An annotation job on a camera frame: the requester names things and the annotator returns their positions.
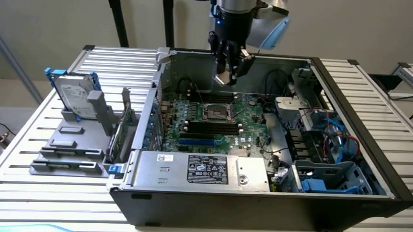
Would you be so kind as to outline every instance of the chip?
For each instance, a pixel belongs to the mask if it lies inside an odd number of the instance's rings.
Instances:
[[[227,111],[224,105],[208,105],[206,110],[207,119],[226,119]]]

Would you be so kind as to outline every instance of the sticker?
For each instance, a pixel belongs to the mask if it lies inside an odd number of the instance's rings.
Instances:
[[[164,155],[164,154],[157,154],[157,162],[172,162],[173,161],[173,155]]]
[[[81,118],[96,119],[95,109],[87,101],[88,93],[80,86],[61,85],[62,95],[72,112]]]
[[[187,181],[191,184],[227,185],[224,156],[188,156]]]

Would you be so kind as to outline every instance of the warning label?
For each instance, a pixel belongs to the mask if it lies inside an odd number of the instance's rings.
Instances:
[[[192,184],[227,185],[226,157],[188,156],[187,181]]]

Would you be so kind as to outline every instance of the white wall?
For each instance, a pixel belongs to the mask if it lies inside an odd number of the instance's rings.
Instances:
[[[121,0],[129,44],[164,46],[161,0]],[[413,0],[290,0],[291,25],[272,54],[357,59],[373,73],[413,61]],[[175,0],[175,44],[206,48],[208,2]],[[107,0],[0,0],[0,35],[34,80],[68,68],[83,45],[119,46]],[[0,58],[0,78],[14,73]]]

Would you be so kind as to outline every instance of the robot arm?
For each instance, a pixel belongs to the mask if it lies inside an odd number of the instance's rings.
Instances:
[[[215,81],[234,85],[255,60],[246,44],[272,49],[288,23],[287,0],[211,0],[215,30],[208,33],[216,61]]]

